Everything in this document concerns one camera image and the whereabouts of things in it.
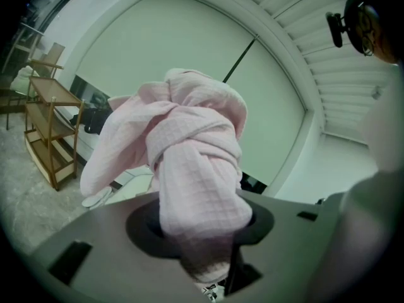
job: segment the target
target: pink towel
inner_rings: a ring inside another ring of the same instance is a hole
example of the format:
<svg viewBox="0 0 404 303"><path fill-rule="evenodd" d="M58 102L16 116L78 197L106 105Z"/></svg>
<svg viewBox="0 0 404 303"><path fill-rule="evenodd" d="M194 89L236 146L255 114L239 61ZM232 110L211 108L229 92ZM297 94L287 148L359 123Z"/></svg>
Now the pink towel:
<svg viewBox="0 0 404 303"><path fill-rule="evenodd" d="M234 232L251 219L238 195L238 144L247 117L241 96L203 73L171 69L165 82L109 100L114 112L81 175L85 196L126 169L148 164L160 191L160 223L198 283L224 279Z"/></svg>

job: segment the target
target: knotted pink fabric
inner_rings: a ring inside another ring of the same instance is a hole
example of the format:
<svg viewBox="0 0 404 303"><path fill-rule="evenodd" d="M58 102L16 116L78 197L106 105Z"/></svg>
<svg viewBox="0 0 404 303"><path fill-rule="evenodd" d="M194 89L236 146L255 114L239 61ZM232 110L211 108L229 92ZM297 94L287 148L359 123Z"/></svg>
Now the knotted pink fabric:
<svg viewBox="0 0 404 303"><path fill-rule="evenodd" d="M243 99L203 73L171 69L165 82L109 102L114 111L81 175L81 192L93 195L124 170L148 164L163 233L179 246L183 266L198 283L224 279L234 232L252 215L235 192Z"/></svg>

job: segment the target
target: ceiling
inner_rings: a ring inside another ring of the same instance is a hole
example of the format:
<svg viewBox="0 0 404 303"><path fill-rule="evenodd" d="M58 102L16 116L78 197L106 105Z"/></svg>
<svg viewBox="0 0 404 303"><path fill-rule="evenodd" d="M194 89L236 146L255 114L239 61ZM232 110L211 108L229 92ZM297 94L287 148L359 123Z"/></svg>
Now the ceiling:
<svg viewBox="0 0 404 303"><path fill-rule="evenodd" d="M309 66L324 112L323 132L363 142L356 127L398 68L364 57L343 35L334 46L326 12L343 14L346 0L251 0L287 33Z"/></svg>

